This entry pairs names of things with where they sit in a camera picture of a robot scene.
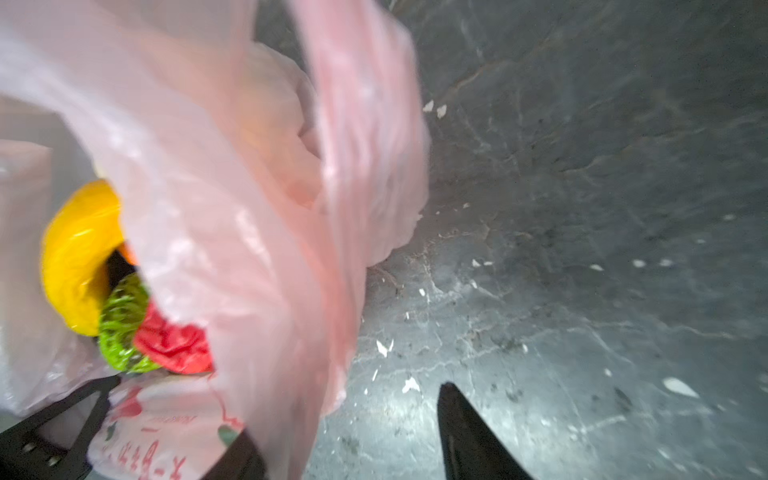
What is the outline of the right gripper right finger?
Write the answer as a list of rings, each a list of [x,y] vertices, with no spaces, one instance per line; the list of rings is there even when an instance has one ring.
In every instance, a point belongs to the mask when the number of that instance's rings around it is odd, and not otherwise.
[[[533,480],[454,383],[440,387],[437,419],[448,480]]]

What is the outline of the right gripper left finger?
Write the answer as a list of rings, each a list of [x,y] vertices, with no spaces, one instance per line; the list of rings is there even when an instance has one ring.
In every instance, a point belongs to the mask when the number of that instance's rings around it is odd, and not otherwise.
[[[90,381],[1,433],[3,479],[84,479],[87,452],[110,410],[118,376]]]

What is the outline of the pink plastic bag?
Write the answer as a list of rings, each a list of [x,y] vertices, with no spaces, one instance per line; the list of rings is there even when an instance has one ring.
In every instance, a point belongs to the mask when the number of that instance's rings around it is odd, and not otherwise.
[[[429,132],[408,30],[376,1],[5,1],[1,89],[59,113],[112,183],[166,318],[207,333],[272,479],[345,398],[366,273],[412,237]]]

